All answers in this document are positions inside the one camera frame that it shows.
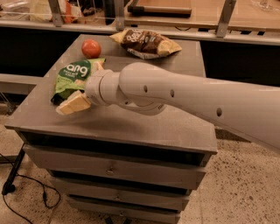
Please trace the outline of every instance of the red apple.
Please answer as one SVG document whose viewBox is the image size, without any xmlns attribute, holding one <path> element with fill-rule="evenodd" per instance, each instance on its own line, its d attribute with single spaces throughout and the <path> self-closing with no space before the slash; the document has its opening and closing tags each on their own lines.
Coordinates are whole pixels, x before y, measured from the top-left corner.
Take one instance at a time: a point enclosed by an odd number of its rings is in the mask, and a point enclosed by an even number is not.
<svg viewBox="0 0 280 224">
<path fill-rule="evenodd" d="M 97 41 L 90 38 L 82 43 L 81 51 L 87 59 L 97 59 L 102 52 L 102 48 Z"/>
</svg>

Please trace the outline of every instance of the speckled floor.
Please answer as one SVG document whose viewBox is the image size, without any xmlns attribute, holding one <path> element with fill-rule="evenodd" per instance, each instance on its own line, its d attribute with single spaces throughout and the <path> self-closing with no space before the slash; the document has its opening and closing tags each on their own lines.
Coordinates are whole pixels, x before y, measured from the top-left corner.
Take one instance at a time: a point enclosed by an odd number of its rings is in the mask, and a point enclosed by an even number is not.
<svg viewBox="0 0 280 224">
<path fill-rule="evenodd" d="M 12 155 L 19 152 L 21 139 L 4 123 L 6 107 L 0 104 L 0 152 Z M 230 133 L 217 129 L 218 155 L 211 158 L 198 191 L 193 192 L 178 224 L 186 223 L 280 223 L 280 153 L 249 143 Z M 11 166 L 0 164 L 0 189 Z M 20 174 L 38 179 L 48 185 L 50 175 L 25 156 Z M 7 203 L 34 224 L 105 224 L 106 214 L 79 211 L 71 208 L 62 195 L 54 209 L 45 208 L 42 187 L 29 179 L 17 177 L 17 190 L 5 196 Z M 48 203 L 55 203 L 57 195 L 48 192 Z M 125 218 L 111 216 L 115 224 Z M 12 213 L 0 199 L 0 223 L 25 224 L 27 221 Z M 132 220 L 132 224 L 153 224 L 145 220 Z"/>
</svg>

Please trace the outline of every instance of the green chip bag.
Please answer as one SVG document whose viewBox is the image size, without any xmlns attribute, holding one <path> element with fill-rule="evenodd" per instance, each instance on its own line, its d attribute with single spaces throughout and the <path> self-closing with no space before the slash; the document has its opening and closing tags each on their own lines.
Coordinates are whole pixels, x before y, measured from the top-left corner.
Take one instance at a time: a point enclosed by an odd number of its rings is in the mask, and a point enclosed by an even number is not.
<svg viewBox="0 0 280 224">
<path fill-rule="evenodd" d="M 87 78 L 102 70 L 105 59 L 85 59 L 75 61 L 60 69 L 52 97 L 54 105 L 60 105 L 76 90 L 83 92 Z"/>
</svg>

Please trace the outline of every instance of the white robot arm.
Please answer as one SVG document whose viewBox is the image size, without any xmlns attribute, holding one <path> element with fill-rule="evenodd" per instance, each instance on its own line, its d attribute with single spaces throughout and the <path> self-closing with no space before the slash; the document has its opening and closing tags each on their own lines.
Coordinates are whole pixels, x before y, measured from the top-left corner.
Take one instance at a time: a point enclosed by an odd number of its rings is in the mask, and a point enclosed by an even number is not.
<svg viewBox="0 0 280 224">
<path fill-rule="evenodd" d="M 93 74 L 85 88 L 95 105 L 116 104 L 155 115 L 165 104 L 249 141 L 280 151 L 280 88 L 214 80 L 133 63 L 120 73 Z"/>
</svg>

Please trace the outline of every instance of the wooden table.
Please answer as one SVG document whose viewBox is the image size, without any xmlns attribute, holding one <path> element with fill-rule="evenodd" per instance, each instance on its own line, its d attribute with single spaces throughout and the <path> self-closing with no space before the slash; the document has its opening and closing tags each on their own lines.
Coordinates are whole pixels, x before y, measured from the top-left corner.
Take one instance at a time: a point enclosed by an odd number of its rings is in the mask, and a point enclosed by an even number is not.
<svg viewBox="0 0 280 224">
<path fill-rule="evenodd" d="M 190 0 L 192 15 L 182 17 L 136 17 L 124 9 L 126 25 L 158 25 L 171 27 L 191 27 L 216 29 L 224 0 Z M 273 11 L 265 11 L 255 7 L 251 1 L 237 0 L 229 23 L 229 30 L 280 32 L 280 1 L 269 0 Z"/>
<path fill-rule="evenodd" d="M 107 69 L 142 61 L 108 36 L 80 35 L 32 90 L 6 127 L 24 151 L 52 175 L 54 186 L 79 209 L 176 223 L 217 153 L 214 126 L 177 108 L 154 116 L 109 107 L 61 116 L 51 103 L 57 72 L 84 60 L 84 39 L 99 41 Z M 181 52 L 151 63 L 181 74 L 205 75 L 200 43 L 178 40 Z"/>
</svg>

